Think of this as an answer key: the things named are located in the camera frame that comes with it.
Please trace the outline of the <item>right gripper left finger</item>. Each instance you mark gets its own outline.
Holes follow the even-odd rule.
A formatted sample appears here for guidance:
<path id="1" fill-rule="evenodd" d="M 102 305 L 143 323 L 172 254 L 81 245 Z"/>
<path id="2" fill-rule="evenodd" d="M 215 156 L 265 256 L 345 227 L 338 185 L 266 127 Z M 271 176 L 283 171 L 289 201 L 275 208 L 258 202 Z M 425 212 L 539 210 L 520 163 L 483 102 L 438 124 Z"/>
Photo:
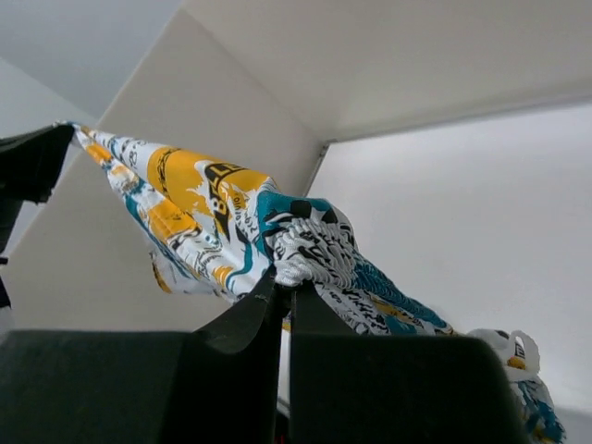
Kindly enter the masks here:
<path id="1" fill-rule="evenodd" d="M 191 333 L 11 332 L 1 344 L 1 439 L 270 443 L 281 318 L 266 272 Z"/>

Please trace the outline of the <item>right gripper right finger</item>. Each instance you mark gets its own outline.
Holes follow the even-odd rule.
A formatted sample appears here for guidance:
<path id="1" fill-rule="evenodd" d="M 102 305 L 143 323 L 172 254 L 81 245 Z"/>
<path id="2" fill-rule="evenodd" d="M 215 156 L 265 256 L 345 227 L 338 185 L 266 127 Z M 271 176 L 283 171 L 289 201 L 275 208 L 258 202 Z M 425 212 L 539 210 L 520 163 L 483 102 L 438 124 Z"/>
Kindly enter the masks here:
<path id="1" fill-rule="evenodd" d="M 365 336 L 313 289 L 292 296 L 295 443 L 525 443 L 507 377 L 480 339 Z"/>

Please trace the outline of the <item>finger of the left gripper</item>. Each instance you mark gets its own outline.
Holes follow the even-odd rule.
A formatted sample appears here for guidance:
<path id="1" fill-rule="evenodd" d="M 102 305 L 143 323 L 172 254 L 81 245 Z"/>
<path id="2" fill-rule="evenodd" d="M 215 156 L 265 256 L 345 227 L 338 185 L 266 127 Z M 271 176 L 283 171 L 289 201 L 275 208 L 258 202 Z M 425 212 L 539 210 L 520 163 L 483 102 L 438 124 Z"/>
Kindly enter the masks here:
<path id="1" fill-rule="evenodd" d="M 54 124 L 1 139 L 1 196 L 47 203 L 74 135 L 69 124 Z"/>

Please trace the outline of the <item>colourful printed shorts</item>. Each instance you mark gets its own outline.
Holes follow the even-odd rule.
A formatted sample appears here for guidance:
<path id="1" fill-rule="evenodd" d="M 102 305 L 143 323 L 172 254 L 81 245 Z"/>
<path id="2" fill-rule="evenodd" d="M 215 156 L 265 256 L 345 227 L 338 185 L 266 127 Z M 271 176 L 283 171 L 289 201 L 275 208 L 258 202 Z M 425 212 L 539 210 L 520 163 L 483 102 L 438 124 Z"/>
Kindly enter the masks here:
<path id="1" fill-rule="evenodd" d="M 565 440 L 532 339 L 521 331 L 456 332 L 363 257 L 348 218 L 328 201 L 288 196 L 267 175 L 209 155 L 72 127 L 72 143 L 102 168 L 150 242 L 163 291 L 211 293 L 231 308 L 272 272 L 281 337 L 289 331 L 291 339 L 294 291 L 313 289 L 358 335 L 480 339 L 507 377 L 525 443 Z"/>

